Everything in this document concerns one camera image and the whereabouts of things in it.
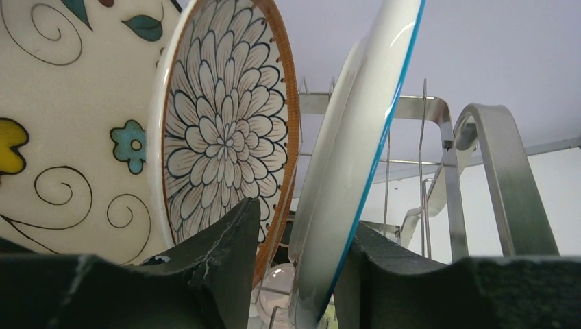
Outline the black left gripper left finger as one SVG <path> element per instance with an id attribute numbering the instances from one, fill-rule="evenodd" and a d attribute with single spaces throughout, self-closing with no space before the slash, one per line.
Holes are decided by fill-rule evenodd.
<path id="1" fill-rule="evenodd" d="M 260 205 L 223 218 L 141 265 L 98 256 L 4 254 L 2 328 L 246 328 Z"/>

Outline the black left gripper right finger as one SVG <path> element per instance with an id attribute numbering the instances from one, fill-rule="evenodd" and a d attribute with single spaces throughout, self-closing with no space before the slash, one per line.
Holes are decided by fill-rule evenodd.
<path id="1" fill-rule="evenodd" d="M 422 257 L 359 225 L 334 292 L 341 328 L 579 328 L 578 257 Z"/>

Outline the stainless steel dish rack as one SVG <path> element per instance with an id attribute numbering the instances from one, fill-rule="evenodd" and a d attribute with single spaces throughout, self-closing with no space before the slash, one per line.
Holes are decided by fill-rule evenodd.
<path id="1" fill-rule="evenodd" d="M 393 242 L 422 257 L 450 265 L 469 255 L 460 176 L 475 149 L 482 152 L 493 218 L 502 256 L 563 256 L 547 202 L 539 191 L 528 153 L 505 106 L 471 103 L 456 123 L 438 97 L 402 96 L 400 119 L 433 121 L 441 130 L 443 155 L 430 187 L 421 188 L 421 206 L 410 209 Z"/>

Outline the watermelon pattern round plate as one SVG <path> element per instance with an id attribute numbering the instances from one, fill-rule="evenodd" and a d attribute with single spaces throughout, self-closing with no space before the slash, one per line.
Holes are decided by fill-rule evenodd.
<path id="1" fill-rule="evenodd" d="M 297 205 L 288 256 L 295 266 L 288 316 L 316 328 L 329 304 L 412 55 L 425 4 L 384 1 L 349 52 L 331 94 Z"/>

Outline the round floral pattern plate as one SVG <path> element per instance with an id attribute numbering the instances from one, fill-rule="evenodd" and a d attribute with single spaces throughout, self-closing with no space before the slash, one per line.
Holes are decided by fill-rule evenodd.
<path id="1" fill-rule="evenodd" d="M 150 111 L 148 175 L 167 243 L 253 198 L 259 284 L 284 231 L 300 149 L 293 55 L 275 2 L 190 2 L 162 54 Z"/>

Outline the square flower pattern plate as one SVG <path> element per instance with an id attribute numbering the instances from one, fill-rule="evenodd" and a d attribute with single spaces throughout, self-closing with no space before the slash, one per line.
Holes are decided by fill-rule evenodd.
<path id="1" fill-rule="evenodd" d="M 176 1 L 1 2 L 1 237 L 137 264 L 169 247 L 149 103 Z"/>

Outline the translucent pink glass mug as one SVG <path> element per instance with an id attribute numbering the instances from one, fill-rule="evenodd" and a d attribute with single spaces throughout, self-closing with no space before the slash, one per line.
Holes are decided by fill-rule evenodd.
<path id="1" fill-rule="evenodd" d="M 283 263 L 272 267 L 262 281 L 256 310 L 267 328 L 271 322 L 272 328 L 293 328 L 288 315 L 288 305 L 294 276 L 294 266 L 291 263 Z"/>

